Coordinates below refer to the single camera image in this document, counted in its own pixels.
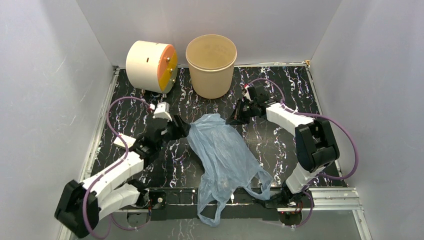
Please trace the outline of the translucent blue plastic trash bag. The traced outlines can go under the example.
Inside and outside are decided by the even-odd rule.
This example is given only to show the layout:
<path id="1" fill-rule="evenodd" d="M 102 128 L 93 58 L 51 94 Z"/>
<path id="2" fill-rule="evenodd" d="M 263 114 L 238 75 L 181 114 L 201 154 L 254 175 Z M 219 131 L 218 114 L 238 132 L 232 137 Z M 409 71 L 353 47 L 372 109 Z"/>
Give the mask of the translucent blue plastic trash bag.
<path id="1" fill-rule="evenodd" d="M 191 123 L 187 140 L 204 168 L 197 198 L 197 216 L 202 223 L 217 227 L 222 211 L 239 187 L 256 199 L 270 199 L 274 179 L 220 114 L 204 114 Z"/>

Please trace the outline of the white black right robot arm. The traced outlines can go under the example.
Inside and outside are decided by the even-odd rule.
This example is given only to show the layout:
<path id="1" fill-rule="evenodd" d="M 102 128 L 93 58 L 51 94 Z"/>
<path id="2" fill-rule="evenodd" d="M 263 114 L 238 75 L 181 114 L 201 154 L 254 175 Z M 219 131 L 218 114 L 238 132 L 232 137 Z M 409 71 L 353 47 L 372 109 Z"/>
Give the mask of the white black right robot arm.
<path id="1" fill-rule="evenodd" d="M 236 125 L 260 117 L 279 125 L 294 136 L 297 164 L 283 182 L 281 192 L 272 195 L 270 174 L 249 150 Z M 238 187 L 269 204 L 295 207 L 305 195 L 308 183 L 326 166 L 339 158 L 339 149 L 328 120 L 294 113 L 280 101 L 269 98 L 260 86 L 246 86 L 233 113 L 223 119 L 206 114 L 187 124 L 179 116 L 172 120 L 173 136 L 187 138 L 202 161 L 205 173 L 199 186 L 199 203 L 225 203 Z"/>

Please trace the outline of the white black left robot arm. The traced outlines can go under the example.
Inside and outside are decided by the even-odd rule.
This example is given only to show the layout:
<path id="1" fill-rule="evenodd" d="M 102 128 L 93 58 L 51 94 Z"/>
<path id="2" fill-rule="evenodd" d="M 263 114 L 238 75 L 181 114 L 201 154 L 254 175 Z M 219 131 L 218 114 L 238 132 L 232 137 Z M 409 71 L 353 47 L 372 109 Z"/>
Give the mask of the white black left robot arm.
<path id="1" fill-rule="evenodd" d="M 152 205 L 148 187 L 131 176 L 143 171 L 170 141 L 185 138 L 190 125 L 179 115 L 171 116 L 162 128 L 135 140 L 128 153 L 82 182 L 69 181 L 62 191 L 54 218 L 79 238 L 91 234 L 99 221 L 127 206 Z"/>

